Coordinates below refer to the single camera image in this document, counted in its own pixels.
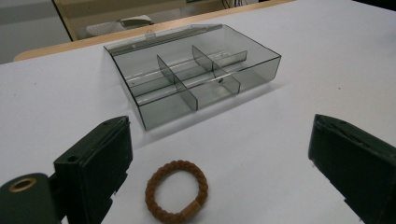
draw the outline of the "black plastic part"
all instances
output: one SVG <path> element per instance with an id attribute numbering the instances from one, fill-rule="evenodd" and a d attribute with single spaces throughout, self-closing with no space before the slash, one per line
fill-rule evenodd
<path id="1" fill-rule="evenodd" d="M 0 188 L 0 223 L 59 223 L 46 175 L 23 175 Z"/>
<path id="2" fill-rule="evenodd" d="M 132 161 L 128 117 L 97 126 L 55 162 L 69 223 L 101 223 Z"/>
<path id="3" fill-rule="evenodd" d="M 395 147 L 343 120 L 316 115 L 308 157 L 364 223 L 396 223 Z"/>

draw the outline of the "small hole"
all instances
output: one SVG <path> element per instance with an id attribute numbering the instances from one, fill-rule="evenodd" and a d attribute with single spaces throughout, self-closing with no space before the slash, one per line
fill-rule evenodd
<path id="1" fill-rule="evenodd" d="M 32 177 L 18 180 L 9 187 L 9 191 L 14 193 L 24 191 L 32 187 L 35 184 L 35 182 L 37 182 L 37 180 Z"/>
<path id="2" fill-rule="evenodd" d="M 78 159 L 77 156 L 71 156 L 69 158 L 67 158 L 67 161 L 76 161 Z"/>

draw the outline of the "brown hair tie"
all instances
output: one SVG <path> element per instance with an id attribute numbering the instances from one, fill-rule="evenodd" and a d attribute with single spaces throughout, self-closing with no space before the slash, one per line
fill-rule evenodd
<path id="1" fill-rule="evenodd" d="M 187 207 L 179 213 L 168 213 L 163 210 L 155 202 L 155 189 L 160 183 L 172 172 L 176 170 L 183 170 L 195 176 L 199 184 L 198 195 Z M 148 210 L 163 223 L 182 223 L 192 218 L 204 205 L 207 198 L 207 182 L 204 173 L 194 164 L 189 161 L 171 161 L 165 166 L 158 169 L 158 171 L 148 181 L 146 187 L 146 204 Z"/>

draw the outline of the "transparent organizer box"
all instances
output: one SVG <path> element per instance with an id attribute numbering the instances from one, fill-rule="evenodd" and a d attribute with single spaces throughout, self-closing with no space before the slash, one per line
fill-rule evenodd
<path id="1" fill-rule="evenodd" d="M 281 56 L 227 25 L 189 25 L 105 46 L 146 130 L 275 78 Z"/>

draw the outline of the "white tabletop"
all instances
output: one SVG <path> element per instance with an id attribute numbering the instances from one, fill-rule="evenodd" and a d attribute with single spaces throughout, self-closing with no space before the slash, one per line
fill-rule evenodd
<path id="1" fill-rule="evenodd" d="M 360 223 L 307 158 L 314 115 L 344 119 L 396 146 L 396 12 L 348 0 L 298 0 L 224 23 L 282 55 L 271 83 L 144 131 L 102 45 L 0 65 L 0 183 L 53 173 L 52 162 L 100 122 L 128 115 L 134 160 L 104 223 L 156 223 L 147 181 L 172 160 L 205 173 L 191 223 Z M 164 209 L 195 197 L 178 173 Z"/>

